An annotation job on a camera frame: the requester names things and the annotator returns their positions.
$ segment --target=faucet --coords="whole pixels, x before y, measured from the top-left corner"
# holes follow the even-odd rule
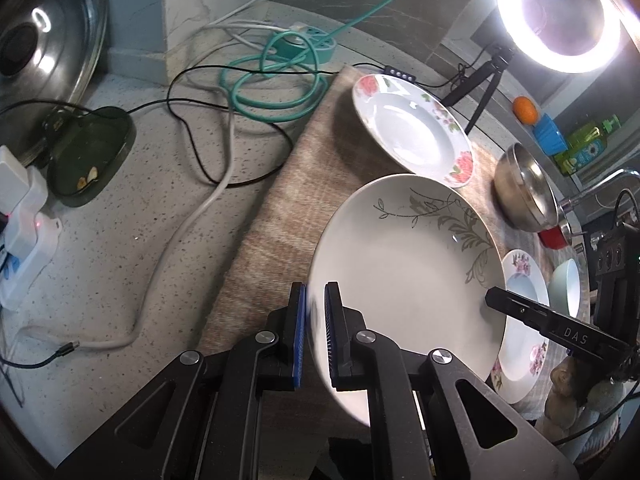
[[[638,173],[636,170],[632,170],[631,168],[621,168],[614,171],[609,176],[606,176],[601,181],[587,186],[580,193],[577,193],[572,197],[562,199],[560,201],[560,207],[562,208],[562,211],[564,212],[564,214],[573,211],[574,208],[585,199],[595,195],[597,192],[609,186],[609,184],[612,184],[614,181],[619,180],[624,176],[632,176],[640,182],[640,173]]]

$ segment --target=hand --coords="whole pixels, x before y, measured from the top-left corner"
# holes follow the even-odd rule
[[[607,446],[618,428],[618,413],[606,420],[603,420],[604,415],[625,397],[623,383],[601,381],[588,391],[585,405],[580,406],[576,397],[584,394],[590,373],[591,367],[573,357],[565,358],[554,368],[551,371],[552,387],[546,398],[545,414],[536,423],[536,429],[555,443],[601,420],[593,430],[559,446],[558,449],[571,462],[575,462],[579,456],[587,460]]]

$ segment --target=oval plate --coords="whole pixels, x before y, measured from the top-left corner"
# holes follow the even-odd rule
[[[316,247],[306,301],[314,361],[337,402],[368,425],[367,393],[331,386],[327,282],[338,282],[344,305],[400,348],[446,348],[489,376],[506,317],[489,309],[484,295],[491,286],[504,288],[500,256],[476,212],[449,187],[414,174],[375,180],[338,208]]]
[[[532,256],[516,249],[502,260],[507,290],[549,306],[545,279]],[[507,318],[500,353],[491,370],[495,391],[508,403],[522,400],[538,380],[549,339],[523,322]]]
[[[449,187],[471,180],[471,142],[431,94],[397,77],[370,74],[358,79],[351,95],[371,136],[406,170]]]

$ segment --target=orange fruit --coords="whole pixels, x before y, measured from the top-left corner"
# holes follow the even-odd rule
[[[522,124],[533,126],[538,122],[538,109],[531,99],[521,95],[513,100],[513,113]]]

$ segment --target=brown cloth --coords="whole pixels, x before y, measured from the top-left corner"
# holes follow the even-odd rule
[[[287,304],[291,282],[306,282],[322,231],[353,192],[381,176],[406,173],[372,140],[354,111],[351,88],[361,75],[348,67],[336,77],[268,192],[207,319],[198,347],[204,354],[231,348],[260,330],[271,310]],[[545,250],[537,235],[508,226],[492,187],[497,161],[478,144],[474,155],[474,176],[458,191],[487,225],[500,256],[516,248],[527,251],[548,281],[555,265],[575,258],[575,251]],[[588,288],[582,297],[584,310]],[[333,436],[365,434],[366,429],[345,414],[322,385],[308,346],[305,355],[302,389],[295,394],[268,394],[263,424]],[[519,403],[526,418],[542,413],[549,372],[563,357],[560,347],[550,345],[541,379]]]

